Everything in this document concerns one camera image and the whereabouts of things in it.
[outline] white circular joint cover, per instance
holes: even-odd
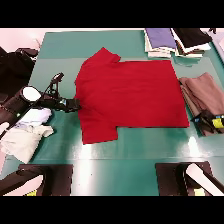
[[[26,100],[31,102],[35,102],[41,97],[39,91],[32,86],[25,87],[22,91],[22,94]]]

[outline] tabletop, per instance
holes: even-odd
[[[224,67],[210,46],[192,67],[177,64],[172,55],[177,77],[208,72],[223,88]],[[149,60],[142,30],[46,33],[29,84],[43,91],[55,74],[63,72],[60,95],[72,98],[80,66],[102,47],[120,55],[122,61]],[[77,113],[54,111],[48,124],[55,133],[41,140],[30,163],[73,164],[71,195],[159,195],[157,162],[209,161],[213,175],[224,183],[223,135],[203,137],[192,122],[189,128],[118,128],[118,140],[87,145],[82,144]],[[7,156],[0,178],[20,163]]]

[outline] shirt sleeve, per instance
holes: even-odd
[[[78,111],[83,144],[106,142],[118,139],[116,126],[94,110],[82,108]]]
[[[98,52],[96,52],[92,57],[88,58],[83,66],[86,65],[103,65],[108,63],[119,62],[121,57],[117,54],[113,54],[106,48],[102,47]]]

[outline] red t-shirt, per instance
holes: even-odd
[[[188,127],[178,79],[168,60],[125,61],[102,48],[75,81],[83,144],[118,138],[119,127]]]

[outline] brown cloth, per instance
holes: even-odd
[[[209,110],[212,114],[224,114],[224,93],[215,83],[209,73],[197,78],[180,78],[181,90],[192,115],[195,117],[202,110]],[[201,130],[205,136],[212,133]]]

